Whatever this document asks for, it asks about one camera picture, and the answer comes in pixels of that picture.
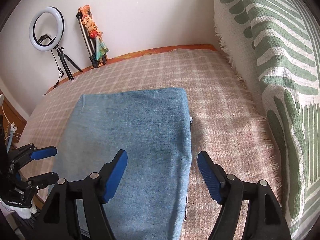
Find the left gloved hand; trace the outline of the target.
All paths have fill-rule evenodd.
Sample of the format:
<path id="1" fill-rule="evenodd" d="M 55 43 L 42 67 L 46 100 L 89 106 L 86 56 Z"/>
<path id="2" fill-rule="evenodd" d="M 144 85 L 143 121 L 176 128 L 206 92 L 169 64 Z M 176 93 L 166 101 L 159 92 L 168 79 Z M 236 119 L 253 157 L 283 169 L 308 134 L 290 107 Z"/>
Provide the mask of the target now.
<path id="1" fill-rule="evenodd" d="M 31 208 L 24 208 L 7 205 L 1 200 L 1 211 L 5 218 L 12 213 L 17 213 L 22 219 L 29 219 L 31 214 L 37 213 L 37 208 L 33 201 L 31 201 Z"/>

